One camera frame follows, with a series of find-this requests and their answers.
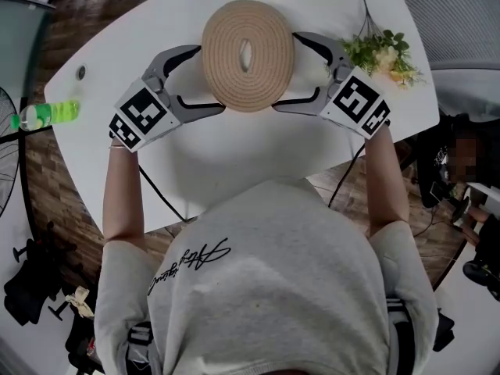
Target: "white table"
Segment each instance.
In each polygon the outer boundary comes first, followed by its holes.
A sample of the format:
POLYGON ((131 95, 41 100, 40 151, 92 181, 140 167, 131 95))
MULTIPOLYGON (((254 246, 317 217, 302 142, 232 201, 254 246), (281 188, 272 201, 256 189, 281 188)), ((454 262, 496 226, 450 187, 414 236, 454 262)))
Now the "white table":
MULTIPOLYGON (((199 44, 207 19, 232 0, 148 0, 90 40, 51 79, 48 102, 77 98, 79 118, 54 126, 62 156, 88 211, 102 226, 102 197, 108 164, 108 124, 113 105, 152 58, 178 45, 199 44), (76 81, 75 71, 87 66, 76 81)), ((363 24, 362 0, 260 0, 279 9, 292 30, 349 38, 363 24)), ((403 0, 367 0, 379 26, 405 33, 412 60, 426 84, 400 91, 377 77, 393 110, 395 141, 438 123, 430 68, 403 0)), ((327 82, 323 60, 296 43, 295 75, 284 98, 309 97, 327 82)), ((201 55, 170 76, 167 90, 189 103, 213 102, 202 75, 201 55)), ((140 150, 140 164, 162 194, 186 217, 197 216, 254 184, 275 176, 304 177, 352 158, 363 140, 332 123, 265 109, 223 114, 191 123, 140 150)), ((145 228, 178 218, 143 180, 145 228)))

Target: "gray curtain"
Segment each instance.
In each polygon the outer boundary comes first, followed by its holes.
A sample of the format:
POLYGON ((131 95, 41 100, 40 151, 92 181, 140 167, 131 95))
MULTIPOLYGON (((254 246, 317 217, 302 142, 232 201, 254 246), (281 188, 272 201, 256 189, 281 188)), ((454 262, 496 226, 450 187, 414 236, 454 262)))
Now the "gray curtain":
POLYGON ((405 0, 431 68, 500 70, 500 0, 405 0))

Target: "green plant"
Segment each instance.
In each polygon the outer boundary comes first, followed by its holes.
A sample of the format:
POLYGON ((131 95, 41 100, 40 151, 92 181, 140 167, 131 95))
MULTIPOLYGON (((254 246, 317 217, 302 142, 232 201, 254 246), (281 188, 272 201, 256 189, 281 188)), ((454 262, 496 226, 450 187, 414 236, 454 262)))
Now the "green plant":
POLYGON ((422 73, 410 62, 409 44, 404 34, 393 34, 391 30, 380 31, 368 10, 361 31, 352 35, 351 41, 341 39, 351 62, 365 70, 370 76, 374 72, 386 73, 401 88, 423 81, 422 73))

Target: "coiled jute rope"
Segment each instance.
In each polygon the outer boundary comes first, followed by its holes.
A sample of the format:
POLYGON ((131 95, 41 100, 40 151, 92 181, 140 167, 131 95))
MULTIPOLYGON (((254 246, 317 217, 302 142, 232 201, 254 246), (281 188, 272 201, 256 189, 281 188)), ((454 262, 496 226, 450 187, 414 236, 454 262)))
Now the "coiled jute rope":
POLYGON ((203 31, 203 69, 215 98, 253 113, 287 90, 294 68, 294 42, 286 19, 270 5, 237 0, 218 9, 203 31), (248 67, 241 51, 249 44, 248 67))

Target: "backpack strap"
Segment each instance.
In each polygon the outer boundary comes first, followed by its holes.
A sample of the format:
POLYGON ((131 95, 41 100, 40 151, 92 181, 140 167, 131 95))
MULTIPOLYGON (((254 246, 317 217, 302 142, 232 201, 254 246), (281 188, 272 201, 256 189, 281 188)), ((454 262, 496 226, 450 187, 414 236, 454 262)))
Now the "backpack strap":
POLYGON ((387 298, 389 315, 389 363, 387 375, 411 375, 415 365, 415 334, 405 303, 387 298))
POLYGON ((151 322, 141 322, 130 328, 127 342, 119 347, 118 365, 120 373, 126 375, 161 375, 151 322))

